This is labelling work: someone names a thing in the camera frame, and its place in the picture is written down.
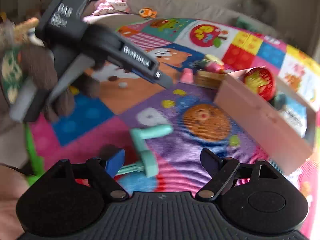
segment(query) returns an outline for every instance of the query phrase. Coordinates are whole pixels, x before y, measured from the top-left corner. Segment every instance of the toy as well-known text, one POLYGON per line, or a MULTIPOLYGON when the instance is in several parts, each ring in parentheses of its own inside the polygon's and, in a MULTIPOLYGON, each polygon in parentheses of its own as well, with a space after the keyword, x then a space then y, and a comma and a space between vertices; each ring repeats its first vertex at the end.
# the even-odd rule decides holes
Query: toy
POLYGON ((159 169, 153 153, 148 149, 145 139, 157 138, 173 132, 173 127, 169 124, 157 125, 154 127, 130 130, 131 139, 135 147, 139 161, 123 166, 124 150, 113 145, 105 146, 100 153, 100 157, 106 161, 105 171, 111 176, 123 175, 134 171, 144 171, 146 176, 158 175, 159 169))
POLYGON ((182 83, 193 83, 193 71, 191 68, 184 68, 180 82, 182 83))
POLYGON ((201 87, 218 89, 224 78, 225 74, 199 70, 195 78, 195 83, 201 87))
POLYGON ((276 93, 275 79, 267 68, 257 67, 249 70, 244 75, 243 82, 253 93, 259 94, 267 101, 276 93))
POLYGON ((131 139, 140 161, 134 164, 123 166, 117 175, 126 174, 133 171, 144 171, 147 177, 158 175, 159 168, 153 153, 149 150, 145 139, 166 136, 173 132, 170 124, 161 124, 146 129, 133 128, 130 130, 131 139))
POLYGON ((143 8, 139 11, 139 15, 144 18, 155 18, 157 15, 156 11, 153 11, 150 8, 143 8))
POLYGON ((7 20, 7 14, 5 12, 0 12, 0 23, 3 23, 7 20))
POLYGON ((209 62, 204 69, 208 72, 221 73, 224 70, 224 66, 215 62, 209 62))
POLYGON ((42 157, 37 155, 35 146, 33 144, 32 133, 28 124, 25 124, 25 139, 29 161, 33 171, 33 175, 27 176, 28 184, 31 186, 45 173, 44 160, 42 157))
POLYGON ((218 57, 216 57, 216 56, 214 56, 214 55, 206 54, 206 55, 204 56, 204 59, 210 60, 210 61, 212 61, 212 62, 214 62, 214 63, 216 63, 216 64, 219 64, 219 65, 221 65, 221 66, 224 65, 224 63, 223 63, 218 57))

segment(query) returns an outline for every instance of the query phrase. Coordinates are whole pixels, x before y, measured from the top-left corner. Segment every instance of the stuffed animal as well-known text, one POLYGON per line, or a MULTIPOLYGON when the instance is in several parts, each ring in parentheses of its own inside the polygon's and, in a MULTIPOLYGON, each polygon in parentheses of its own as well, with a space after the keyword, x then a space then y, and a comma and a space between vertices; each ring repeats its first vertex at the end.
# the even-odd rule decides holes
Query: stuffed animal
MULTIPOLYGON (((19 89, 26 76, 32 77, 36 87, 44 90, 51 90, 58 81, 51 52, 43 45, 31 44, 31 40, 29 40, 32 34, 28 33, 28 30, 36 27, 38 22, 38 19, 33 18, 19 25, 11 26, 11 28, 4 28, 0 33, 0 41, 7 40, 0 46, 0 84, 2 88, 0 120, 8 113, 10 105, 17 99, 19 89)), ((93 68, 100 69, 103 66, 104 62, 98 62, 93 68)), ((99 96, 99 82, 85 74, 82 74, 73 83, 73 86, 88 97, 96 98, 99 96)), ((58 116, 71 114, 73 108, 73 95, 67 89, 54 103, 47 104, 43 113, 47 120, 53 122, 58 119, 58 116)))
POLYGON ((139 15, 143 18, 155 18, 157 15, 156 11, 153 11, 150 8, 143 8, 141 10, 139 10, 139 15))

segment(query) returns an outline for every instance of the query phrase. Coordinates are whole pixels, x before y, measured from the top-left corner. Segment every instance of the screw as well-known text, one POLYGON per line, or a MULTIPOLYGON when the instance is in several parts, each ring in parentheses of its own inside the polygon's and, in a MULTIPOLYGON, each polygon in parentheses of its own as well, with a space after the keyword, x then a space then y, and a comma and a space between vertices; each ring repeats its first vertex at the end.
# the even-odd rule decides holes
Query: screw
POLYGON ((202 198, 212 198, 214 193, 211 190, 201 190, 199 196, 202 198))
POLYGON ((124 198, 127 194, 123 190, 114 190, 110 193, 113 198, 124 198))

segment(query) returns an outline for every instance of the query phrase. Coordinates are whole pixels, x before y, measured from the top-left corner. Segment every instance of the orange plush fish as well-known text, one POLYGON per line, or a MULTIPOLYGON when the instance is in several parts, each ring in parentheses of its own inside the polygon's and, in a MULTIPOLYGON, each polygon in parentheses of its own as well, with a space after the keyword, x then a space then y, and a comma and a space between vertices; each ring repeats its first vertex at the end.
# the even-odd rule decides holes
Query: orange plush fish
POLYGON ((153 11, 150 8, 143 8, 139 11, 139 15, 144 18, 155 18, 157 15, 157 12, 153 11))

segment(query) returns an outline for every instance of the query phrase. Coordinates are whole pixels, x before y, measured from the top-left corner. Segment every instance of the cardboard box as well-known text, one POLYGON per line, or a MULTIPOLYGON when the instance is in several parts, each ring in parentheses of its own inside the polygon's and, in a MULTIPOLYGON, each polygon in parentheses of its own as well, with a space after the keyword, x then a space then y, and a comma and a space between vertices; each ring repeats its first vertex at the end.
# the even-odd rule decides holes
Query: cardboard box
POLYGON ((241 77, 249 70, 226 75, 215 97, 215 104, 241 126, 289 175, 309 158, 315 146, 316 112, 286 83, 275 77, 277 89, 307 108, 307 130, 304 138, 291 128, 267 101, 252 93, 241 77))

